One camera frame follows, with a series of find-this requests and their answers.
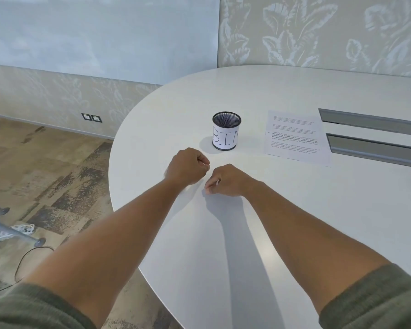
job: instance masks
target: green sleeve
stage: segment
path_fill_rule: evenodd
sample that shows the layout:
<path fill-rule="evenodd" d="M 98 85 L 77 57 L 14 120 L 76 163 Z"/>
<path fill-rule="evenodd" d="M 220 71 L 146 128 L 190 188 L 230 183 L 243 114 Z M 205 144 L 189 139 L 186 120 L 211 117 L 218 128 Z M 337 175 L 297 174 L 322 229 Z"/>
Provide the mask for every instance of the green sleeve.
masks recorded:
<path fill-rule="evenodd" d="M 324 329 L 411 329 L 411 276 L 390 264 L 364 276 L 320 313 Z"/>
<path fill-rule="evenodd" d="M 17 284 L 0 297 L 0 329 L 96 329 L 63 298 L 32 284 Z"/>

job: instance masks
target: printed document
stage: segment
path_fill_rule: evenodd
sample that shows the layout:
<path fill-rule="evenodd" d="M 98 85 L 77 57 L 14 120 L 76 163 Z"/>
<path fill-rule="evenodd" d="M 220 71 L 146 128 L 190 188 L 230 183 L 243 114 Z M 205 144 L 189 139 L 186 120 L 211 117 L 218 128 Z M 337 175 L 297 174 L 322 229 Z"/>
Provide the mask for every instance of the printed document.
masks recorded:
<path fill-rule="evenodd" d="M 330 166 L 330 146 L 320 116 L 269 111 L 265 153 Z"/>

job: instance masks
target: black mesh cup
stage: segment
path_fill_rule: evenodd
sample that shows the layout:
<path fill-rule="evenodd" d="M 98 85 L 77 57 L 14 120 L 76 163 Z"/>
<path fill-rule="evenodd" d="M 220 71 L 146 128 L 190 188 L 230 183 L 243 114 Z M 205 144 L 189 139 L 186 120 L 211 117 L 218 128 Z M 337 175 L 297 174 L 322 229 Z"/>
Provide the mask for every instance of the black mesh cup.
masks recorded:
<path fill-rule="evenodd" d="M 234 149 L 239 137 L 241 117 L 233 112 L 219 112 L 213 116 L 212 121 L 213 146 L 222 151 Z"/>

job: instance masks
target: white cable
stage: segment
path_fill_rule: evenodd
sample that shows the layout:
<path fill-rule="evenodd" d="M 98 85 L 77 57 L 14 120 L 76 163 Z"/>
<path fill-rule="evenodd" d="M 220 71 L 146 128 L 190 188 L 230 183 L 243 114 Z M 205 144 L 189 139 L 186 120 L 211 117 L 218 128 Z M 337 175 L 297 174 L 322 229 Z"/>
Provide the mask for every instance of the white cable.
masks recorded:
<path fill-rule="evenodd" d="M 34 232 L 35 225 L 33 225 L 33 224 L 22 224 L 22 225 L 11 226 L 11 228 L 13 228 L 14 230 L 17 230 L 21 233 L 24 233 L 26 235 L 30 235 Z M 10 234 L 8 232 L 0 231 L 0 241 L 10 239 L 13 236 L 15 236 L 15 235 Z"/>

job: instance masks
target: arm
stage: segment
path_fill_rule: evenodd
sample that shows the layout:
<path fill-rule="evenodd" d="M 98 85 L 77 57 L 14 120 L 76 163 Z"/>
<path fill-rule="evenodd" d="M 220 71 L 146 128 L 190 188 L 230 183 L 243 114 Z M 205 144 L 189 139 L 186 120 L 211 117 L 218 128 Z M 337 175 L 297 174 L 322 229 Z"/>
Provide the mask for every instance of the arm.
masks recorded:
<path fill-rule="evenodd" d="M 377 252 L 300 209 L 233 165 L 216 168 L 205 188 L 209 194 L 244 196 L 250 202 L 275 249 L 318 313 L 354 282 L 389 264 Z"/>
<path fill-rule="evenodd" d="M 205 176 L 209 164 L 199 151 L 181 150 L 163 181 L 68 240 L 24 282 L 59 295 L 100 328 L 178 194 Z"/>

